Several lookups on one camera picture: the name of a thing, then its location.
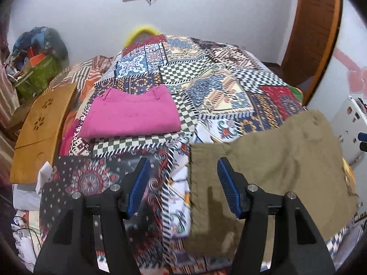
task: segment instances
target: pink fabric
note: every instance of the pink fabric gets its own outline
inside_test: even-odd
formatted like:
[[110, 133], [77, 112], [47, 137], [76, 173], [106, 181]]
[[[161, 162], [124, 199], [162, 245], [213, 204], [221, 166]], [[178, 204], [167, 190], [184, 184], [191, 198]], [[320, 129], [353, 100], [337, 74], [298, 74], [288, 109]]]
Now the pink fabric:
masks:
[[165, 85], [141, 95], [110, 88], [96, 97], [80, 129], [81, 138], [108, 138], [177, 132], [179, 115]]
[[75, 119], [70, 128], [65, 133], [65, 136], [62, 138], [59, 156], [67, 156], [70, 152], [71, 143], [73, 141], [73, 136], [76, 127], [79, 124], [79, 119]]

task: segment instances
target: patchwork bedspread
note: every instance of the patchwork bedspread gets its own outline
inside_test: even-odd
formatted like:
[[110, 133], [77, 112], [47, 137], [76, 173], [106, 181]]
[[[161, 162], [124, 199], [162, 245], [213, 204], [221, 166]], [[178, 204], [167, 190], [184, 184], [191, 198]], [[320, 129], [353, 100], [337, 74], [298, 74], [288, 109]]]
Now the patchwork bedspread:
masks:
[[[64, 131], [67, 123], [73, 122], [84, 97], [91, 97], [79, 109], [81, 115], [69, 152], [71, 157], [60, 158], [57, 166], [69, 164], [71, 158], [82, 161], [83, 158], [100, 159], [99, 164], [111, 165], [121, 172], [123, 166], [119, 160], [129, 168], [134, 167], [136, 158], [141, 156], [149, 156], [152, 160], [155, 173], [137, 214], [149, 216], [149, 221], [137, 217], [127, 223], [142, 272], [146, 267], [165, 265], [158, 269], [159, 274], [202, 274], [216, 270], [226, 273], [230, 261], [192, 258], [181, 243], [181, 239], [188, 236], [191, 223], [190, 145], [230, 142], [247, 133], [279, 127], [288, 117], [303, 110], [287, 84], [251, 53], [237, 46], [169, 35], [152, 36], [125, 48], [113, 59], [98, 56], [66, 69], [50, 84], [49, 90], [70, 82], [78, 82], [80, 96], [67, 118]], [[106, 89], [112, 87], [129, 94], [142, 94], [162, 83], [176, 103], [181, 121], [179, 132], [95, 140], [78, 137], [91, 103]], [[94, 187], [93, 179], [88, 179], [86, 173], [81, 175], [81, 178], [70, 173], [63, 175], [58, 170], [45, 187], [40, 210], [43, 238], [62, 209], [57, 199], [62, 199], [63, 205], [66, 201], [63, 198], [75, 189], [88, 186], [89, 182]], [[115, 183], [117, 179], [113, 176], [108, 181]], [[103, 182], [103, 185], [87, 190], [86, 194], [100, 193], [106, 185], [108, 183]], [[56, 194], [61, 193], [58, 198], [54, 196], [55, 190]], [[98, 238], [98, 220], [95, 224]], [[145, 230], [138, 234], [133, 230], [141, 227]], [[329, 242], [330, 251], [335, 250], [335, 245], [337, 248], [343, 234], [338, 233], [338, 239]], [[96, 248], [100, 264], [106, 269], [103, 243]]]

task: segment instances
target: silver bolt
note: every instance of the silver bolt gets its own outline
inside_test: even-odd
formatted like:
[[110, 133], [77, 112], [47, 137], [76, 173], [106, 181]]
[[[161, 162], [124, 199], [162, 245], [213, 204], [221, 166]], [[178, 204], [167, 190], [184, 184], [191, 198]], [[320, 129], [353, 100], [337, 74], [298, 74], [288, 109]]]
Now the silver bolt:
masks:
[[259, 189], [259, 187], [257, 187], [255, 184], [250, 184], [249, 186], [247, 186], [247, 189], [252, 192], [255, 192]]
[[118, 185], [118, 184], [113, 184], [113, 185], [110, 187], [110, 189], [111, 189], [112, 191], [119, 191], [119, 190], [120, 190], [120, 188], [121, 188], [121, 186], [120, 186], [120, 185]]
[[293, 191], [287, 192], [287, 196], [290, 199], [296, 199], [297, 198], [297, 195]]
[[71, 195], [71, 197], [72, 197], [73, 199], [78, 199], [78, 198], [80, 198], [80, 196], [81, 196], [81, 193], [80, 193], [79, 191], [74, 192], [74, 193]]

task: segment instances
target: door frame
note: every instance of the door frame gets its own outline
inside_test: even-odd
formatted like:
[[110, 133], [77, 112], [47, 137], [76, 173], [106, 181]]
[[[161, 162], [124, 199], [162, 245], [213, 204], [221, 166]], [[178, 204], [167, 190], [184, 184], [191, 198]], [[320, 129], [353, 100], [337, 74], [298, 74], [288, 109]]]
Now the door frame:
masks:
[[[284, 55], [283, 61], [281, 63], [281, 67], [284, 66], [284, 64], [287, 62], [287, 60], [291, 56], [290, 55], [290, 49], [291, 49], [291, 45], [292, 45], [294, 37], [295, 37], [295, 28], [294, 28], [294, 26], [296, 26], [298, 24], [299, 20], [300, 20], [300, 9], [301, 9], [301, 6], [302, 6], [302, 2], [303, 2], [303, 0], [298, 0], [296, 15], [294, 17], [292, 33], [291, 33], [291, 36], [289, 38], [286, 54]], [[315, 91], [317, 89], [317, 86], [319, 85], [319, 83], [322, 79], [322, 76], [324, 75], [324, 73], [326, 71], [326, 68], [329, 64], [331, 56], [333, 55], [335, 43], [336, 43], [338, 33], [339, 33], [341, 14], [342, 14], [342, 4], [343, 4], [343, 0], [335, 0], [333, 21], [331, 22], [331, 28], [330, 28], [329, 38], [328, 38], [327, 43], [326, 43], [326, 48], [325, 48], [324, 53], [322, 55], [322, 58], [320, 60], [320, 64], [317, 67], [316, 73], [312, 78], [311, 84], [309, 85], [306, 92], [303, 93], [303, 103], [302, 103], [302, 105], [307, 105], [309, 103], [309, 101], [311, 100], [311, 97], [315, 93]]]

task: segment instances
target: wooden door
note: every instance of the wooden door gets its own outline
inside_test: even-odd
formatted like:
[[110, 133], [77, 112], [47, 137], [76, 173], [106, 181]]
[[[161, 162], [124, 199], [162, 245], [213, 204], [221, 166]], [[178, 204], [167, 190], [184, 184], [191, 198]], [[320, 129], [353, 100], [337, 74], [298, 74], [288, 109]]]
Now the wooden door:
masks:
[[284, 80], [303, 91], [307, 104], [332, 54], [340, 23], [340, 0], [298, 0], [282, 63]]

